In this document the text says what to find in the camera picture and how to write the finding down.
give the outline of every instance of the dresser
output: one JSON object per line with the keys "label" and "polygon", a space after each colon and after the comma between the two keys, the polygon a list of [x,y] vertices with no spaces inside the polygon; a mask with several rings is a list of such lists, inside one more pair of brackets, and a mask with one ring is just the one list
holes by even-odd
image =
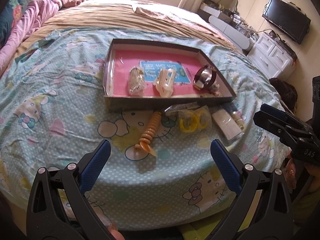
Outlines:
{"label": "dresser", "polygon": [[286,80],[295,69],[292,57],[267,34],[263,33],[247,55],[265,76]]}

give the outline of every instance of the blue gripper pad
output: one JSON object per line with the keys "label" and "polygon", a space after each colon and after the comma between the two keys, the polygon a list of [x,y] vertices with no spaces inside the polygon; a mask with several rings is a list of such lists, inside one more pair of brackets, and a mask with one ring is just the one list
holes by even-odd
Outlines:
{"label": "blue gripper pad", "polygon": [[263,105],[261,105],[260,110],[262,112],[265,112],[267,114],[272,115],[273,117],[275,117],[275,118],[277,118],[277,119],[279,119],[281,121],[285,120],[285,112],[283,112],[283,111],[281,111],[279,109],[276,109],[276,108],[274,108],[272,106],[269,106],[267,104],[263,104]]}
{"label": "blue gripper pad", "polygon": [[215,161],[228,188],[239,195],[242,191],[241,175],[225,151],[227,152],[227,150],[222,148],[217,141],[212,141],[210,146],[211,156]]}
{"label": "blue gripper pad", "polygon": [[81,173],[79,189],[82,194],[92,190],[110,154],[110,143],[105,141]]}

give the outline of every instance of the hello kitty bedsheet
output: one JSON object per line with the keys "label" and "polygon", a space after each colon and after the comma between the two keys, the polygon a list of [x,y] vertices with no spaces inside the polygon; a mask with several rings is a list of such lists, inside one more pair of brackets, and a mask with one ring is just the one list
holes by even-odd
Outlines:
{"label": "hello kitty bedsheet", "polygon": [[[107,112],[102,91],[104,60],[113,38],[167,41],[201,49],[237,94],[227,111],[245,120],[241,138],[227,147],[244,163],[272,171],[289,149],[256,127],[262,103],[281,109],[279,95],[248,59],[199,39],[124,28],[53,31],[16,58],[0,79],[0,190],[26,209],[37,170],[62,169],[95,149],[103,138],[112,154],[86,196],[105,225],[143,230],[199,220],[227,208],[234,198],[210,155],[210,132],[182,138],[175,118],[163,117],[152,147],[158,158],[136,155],[152,112]],[[61,198],[69,217],[68,200]]]}

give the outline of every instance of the metal screw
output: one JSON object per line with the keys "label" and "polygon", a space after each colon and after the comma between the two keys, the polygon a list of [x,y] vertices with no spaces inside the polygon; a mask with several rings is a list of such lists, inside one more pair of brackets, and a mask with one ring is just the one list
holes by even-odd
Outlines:
{"label": "metal screw", "polygon": [[276,169],[276,170],[275,170],[275,173],[278,174],[278,175],[281,175],[281,174],[282,174],[282,171],[281,171],[280,169]]}
{"label": "metal screw", "polygon": [[251,164],[246,164],[244,167],[248,171],[252,171],[253,170],[253,166]]}
{"label": "metal screw", "polygon": [[68,165],[68,170],[74,170],[75,168],[76,168],[76,164],[75,163],[70,163],[69,165]]}
{"label": "metal screw", "polygon": [[44,167],[40,168],[40,169],[38,170],[38,172],[39,172],[40,174],[44,173],[44,172],[45,172],[45,168],[44,168]]}

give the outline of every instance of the black flat screen tv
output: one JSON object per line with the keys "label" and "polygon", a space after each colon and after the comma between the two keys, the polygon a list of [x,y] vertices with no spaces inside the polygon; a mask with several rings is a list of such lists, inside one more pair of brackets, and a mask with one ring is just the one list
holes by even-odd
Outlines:
{"label": "black flat screen tv", "polygon": [[301,44],[309,32],[311,20],[293,6],[281,0],[269,0],[263,10],[263,18]]}

